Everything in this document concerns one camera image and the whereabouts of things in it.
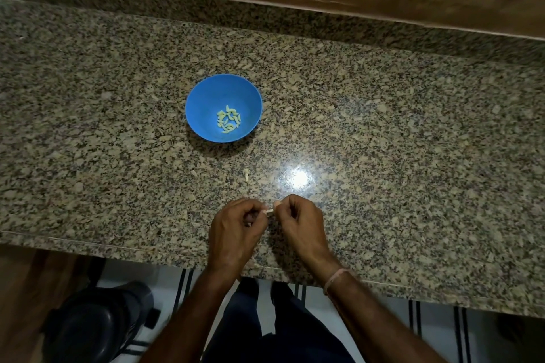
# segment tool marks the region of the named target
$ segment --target person's left arm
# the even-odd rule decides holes
[[[267,228],[266,209],[258,200],[240,199],[229,202],[216,214],[208,237],[208,265],[140,363],[189,363],[201,359],[223,298]],[[255,213],[252,226],[246,227]]]

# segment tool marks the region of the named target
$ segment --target bowl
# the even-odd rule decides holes
[[[228,134],[218,126],[219,111],[235,109],[240,125]],[[237,75],[222,74],[203,79],[191,90],[185,103],[185,118],[201,138],[212,142],[233,142],[244,138],[257,126],[263,101],[249,80]]]

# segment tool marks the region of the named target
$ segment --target hand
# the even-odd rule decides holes
[[[340,269],[328,247],[322,210],[306,198],[291,194],[275,201],[274,213],[288,243],[320,284]]]
[[[241,198],[229,202],[214,217],[208,234],[209,273],[221,276],[230,286],[252,257],[253,249],[267,228],[267,206]]]

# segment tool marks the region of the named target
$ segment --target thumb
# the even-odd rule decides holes
[[[295,221],[295,218],[292,217],[290,207],[288,204],[283,204],[280,201],[275,201],[272,205],[274,207],[274,215],[276,219],[283,227]]]
[[[265,210],[262,209],[257,217],[255,217],[252,226],[248,228],[248,234],[257,242],[257,240],[259,240],[259,238],[265,232],[268,225],[269,219],[267,218],[267,214],[265,214]]]

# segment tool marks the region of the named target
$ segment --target white floor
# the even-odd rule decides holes
[[[161,310],[159,321],[153,330],[140,329],[135,338],[137,344],[129,347],[130,353],[141,354],[146,350],[147,345],[153,341],[167,324],[174,310],[177,310],[183,302],[199,274],[198,270],[183,270],[121,260],[106,261],[98,283],[99,287],[115,287],[128,281],[141,281],[152,289],[155,307]],[[224,299],[211,334],[217,327],[223,310],[237,285],[238,283],[235,283]],[[263,334],[274,332],[274,307],[269,296],[270,286],[270,281],[259,280],[257,312]],[[295,284],[290,284],[290,287],[297,297],[304,301],[307,309],[343,342],[354,361],[364,362],[333,304],[323,295],[322,290],[300,285],[296,287]],[[543,320],[529,319],[527,326],[531,327],[531,332],[528,333],[529,331],[526,330],[522,340],[515,345],[500,336],[496,328],[495,313],[403,299],[382,298],[381,300],[405,325],[411,326],[412,323],[414,332],[418,334],[420,331],[422,338],[449,363],[543,361],[545,350],[545,346],[542,346],[542,340],[545,339]],[[459,330],[457,330],[456,320],[458,320]],[[140,359],[139,355],[121,354],[114,362],[134,363],[138,359]]]

